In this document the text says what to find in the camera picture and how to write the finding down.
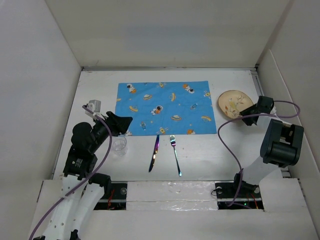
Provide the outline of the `beige bird-pattern plate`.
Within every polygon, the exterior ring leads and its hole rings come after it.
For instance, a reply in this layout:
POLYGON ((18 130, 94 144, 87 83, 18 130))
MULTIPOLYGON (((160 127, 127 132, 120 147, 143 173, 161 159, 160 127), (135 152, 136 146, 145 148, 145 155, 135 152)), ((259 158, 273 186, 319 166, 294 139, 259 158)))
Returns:
POLYGON ((254 105, 253 101, 242 91, 228 90, 217 100, 219 108, 230 119, 236 119, 240 112, 254 105))

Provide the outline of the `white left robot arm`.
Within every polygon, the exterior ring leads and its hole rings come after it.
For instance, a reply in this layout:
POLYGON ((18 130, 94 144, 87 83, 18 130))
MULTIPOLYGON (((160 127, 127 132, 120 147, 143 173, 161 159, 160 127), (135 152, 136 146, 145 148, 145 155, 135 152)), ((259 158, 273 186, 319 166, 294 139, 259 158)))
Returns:
POLYGON ((42 222, 50 216, 39 240, 79 240, 81 230, 101 198, 113 194, 109 175, 99 173, 102 163, 97 164, 96 151, 109 140, 124 134, 133 121, 130 116, 117 116, 111 111, 105 115, 87 111, 94 125, 80 122, 72 129, 71 147, 63 169, 61 197, 44 214, 32 230, 29 239, 35 240, 35 233, 42 222))

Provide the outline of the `clear plastic cup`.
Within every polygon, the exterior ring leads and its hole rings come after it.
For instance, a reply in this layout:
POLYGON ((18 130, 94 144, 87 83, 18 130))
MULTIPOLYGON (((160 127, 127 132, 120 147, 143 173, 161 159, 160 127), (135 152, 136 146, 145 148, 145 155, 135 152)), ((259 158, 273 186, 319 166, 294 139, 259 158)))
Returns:
POLYGON ((125 136, 114 137, 112 140, 111 150, 117 156, 124 156, 127 153, 127 139, 125 136))

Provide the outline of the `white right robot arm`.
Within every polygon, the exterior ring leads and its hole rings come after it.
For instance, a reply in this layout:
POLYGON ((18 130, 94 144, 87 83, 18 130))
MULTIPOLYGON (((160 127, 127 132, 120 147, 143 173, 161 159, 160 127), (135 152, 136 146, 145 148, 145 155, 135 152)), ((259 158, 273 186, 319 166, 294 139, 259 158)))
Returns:
POLYGON ((261 180, 278 168, 294 166, 300 159, 304 128, 276 116, 275 101, 260 96, 256 104, 240 112, 247 125, 265 130, 259 157, 234 176, 231 191, 237 197, 259 191, 261 180))

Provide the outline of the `blue space-print cloth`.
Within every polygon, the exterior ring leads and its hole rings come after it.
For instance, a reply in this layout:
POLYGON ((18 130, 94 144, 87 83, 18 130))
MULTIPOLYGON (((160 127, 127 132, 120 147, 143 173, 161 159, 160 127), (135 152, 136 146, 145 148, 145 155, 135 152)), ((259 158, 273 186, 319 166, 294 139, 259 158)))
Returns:
POLYGON ((120 83, 115 113, 133 118, 126 136, 217 133, 207 81, 120 83))

